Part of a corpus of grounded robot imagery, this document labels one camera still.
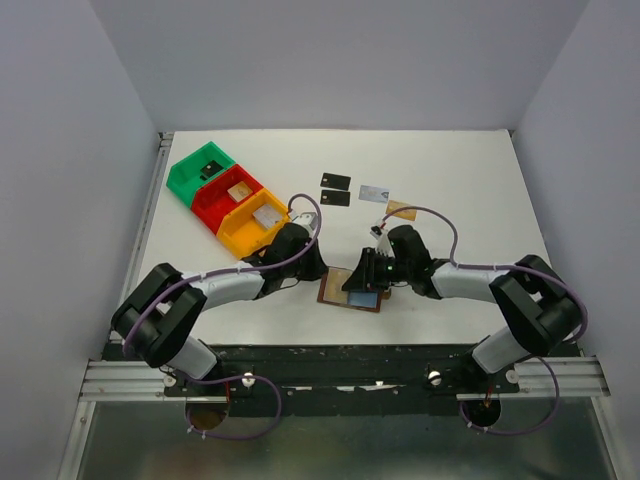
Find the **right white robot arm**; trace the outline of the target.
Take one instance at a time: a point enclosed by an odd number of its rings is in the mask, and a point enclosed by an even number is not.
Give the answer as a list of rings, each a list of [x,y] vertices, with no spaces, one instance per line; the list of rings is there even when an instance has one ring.
[[[577,301],[542,258],[528,255],[505,270],[465,269],[434,258],[420,234],[409,225],[374,232],[390,245],[390,253],[367,247],[342,289],[384,292],[408,284],[419,296],[435,300],[470,299],[497,305],[506,326],[477,344],[460,367],[460,379],[480,392],[498,371],[529,356],[545,356],[579,328]]]

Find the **brown leather card holder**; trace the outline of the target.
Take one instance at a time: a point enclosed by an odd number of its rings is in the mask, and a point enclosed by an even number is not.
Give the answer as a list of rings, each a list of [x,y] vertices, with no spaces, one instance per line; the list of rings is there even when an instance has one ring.
[[[348,292],[348,303],[346,305],[334,304],[329,302],[324,302],[322,300],[322,294],[324,291],[324,286],[326,282],[328,271],[323,275],[317,295],[317,302],[321,304],[359,310],[365,312],[373,312],[378,313],[381,309],[381,304],[384,300],[388,300],[391,296],[391,292],[389,290],[384,291],[382,293],[371,292],[371,293],[359,293],[359,292]]]

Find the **silver VIP credit card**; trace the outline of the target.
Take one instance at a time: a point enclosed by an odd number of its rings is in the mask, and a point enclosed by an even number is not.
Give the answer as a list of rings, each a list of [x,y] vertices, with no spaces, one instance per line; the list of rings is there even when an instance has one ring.
[[[390,190],[387,188],[361,185],[358,199],[362,201],[386,204],[389,200],[389,194]]]

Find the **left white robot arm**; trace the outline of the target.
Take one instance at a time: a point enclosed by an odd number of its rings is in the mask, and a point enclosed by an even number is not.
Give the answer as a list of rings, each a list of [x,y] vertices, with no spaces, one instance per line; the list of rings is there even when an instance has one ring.
[[[320,279],[328,267],[317,244],[318,231],[316,215],[303,213],[286,223],[269,245],[213,275],[182,273],[169,263],[156,265],[112,316],[111,328],[123,339],[123,353],[152,368],[179,371],[201,395],[214,393],[222,372],[213,350],[191,336],[199,315],[271,295],[288,279]]]

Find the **black credit card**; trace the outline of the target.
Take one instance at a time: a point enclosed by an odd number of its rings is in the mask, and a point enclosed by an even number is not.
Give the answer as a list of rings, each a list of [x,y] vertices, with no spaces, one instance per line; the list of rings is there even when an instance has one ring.
[[[323,189],[320,193],[320,204],[328,206],[349,207],[351,194],[349,191]]]
[[[322,175],[320,185],[323,189],[333,189],[340,191],[348,191],[351,184],[351,178],[345,175],[325,172]]]

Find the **gold credit card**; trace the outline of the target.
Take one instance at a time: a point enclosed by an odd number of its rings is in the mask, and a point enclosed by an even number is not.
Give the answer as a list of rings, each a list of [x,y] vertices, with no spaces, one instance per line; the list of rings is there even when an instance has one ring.
[[[389,200],[387,203],[386,217],[397,217],[408,221],[415,221],[417,217],[417,211],[415,209],[410,209],[410,204]]]
[[[324,302],[346,305],[349,293],[342,286],[351,276],[351,271],[343,268],[330,268],[327,273],[322,300]]]

